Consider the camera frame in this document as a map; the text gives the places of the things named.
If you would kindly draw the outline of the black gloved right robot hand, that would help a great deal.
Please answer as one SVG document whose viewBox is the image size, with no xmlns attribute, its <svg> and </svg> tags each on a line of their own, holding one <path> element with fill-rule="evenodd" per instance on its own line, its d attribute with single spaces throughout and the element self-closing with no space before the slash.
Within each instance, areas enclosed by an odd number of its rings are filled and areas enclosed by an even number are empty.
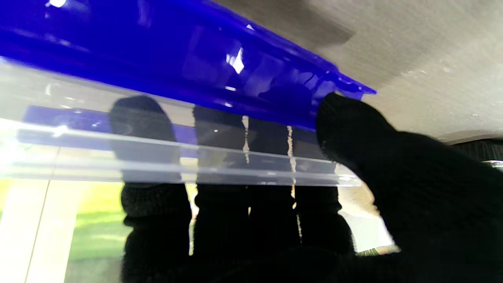
<svg viewBox="0 0 503 283">
<path fill-rule="evenodd" d="M 320 104 L 322 154 L 370 188 L 399 252 L 357 256 L 335 187 L 198 184 L 189 254 L 183 184 L 125 182 L 123 283 L 501 283 L 502 172 L 395 129 L 335 93 Z"/>
</svg>

